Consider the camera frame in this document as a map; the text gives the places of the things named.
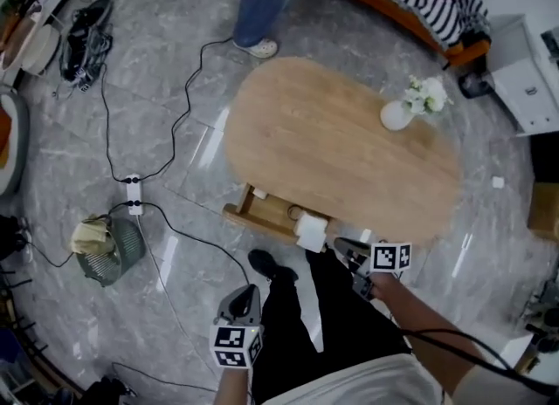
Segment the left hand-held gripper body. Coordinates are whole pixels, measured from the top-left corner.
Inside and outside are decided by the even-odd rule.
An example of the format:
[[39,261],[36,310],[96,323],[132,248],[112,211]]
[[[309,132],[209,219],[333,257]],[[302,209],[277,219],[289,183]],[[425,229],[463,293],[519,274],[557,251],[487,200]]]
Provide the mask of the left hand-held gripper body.
[[252,369],[263,346],[260,291],[240,287],[219,304],[210,326],[210,352],[222,368]]

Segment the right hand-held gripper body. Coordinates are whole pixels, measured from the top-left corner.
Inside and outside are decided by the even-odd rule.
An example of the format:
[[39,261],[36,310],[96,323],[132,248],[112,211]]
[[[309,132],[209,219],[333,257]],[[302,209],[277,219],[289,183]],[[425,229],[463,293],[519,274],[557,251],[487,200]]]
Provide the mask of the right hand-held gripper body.
[[372,273],[389,273],[400,275],[411,265],[411,243],[389,244],[381,242],[371,244],[369,256],[345,256],[349,270],[353,274],[353,290],[365,300],[372,300]]

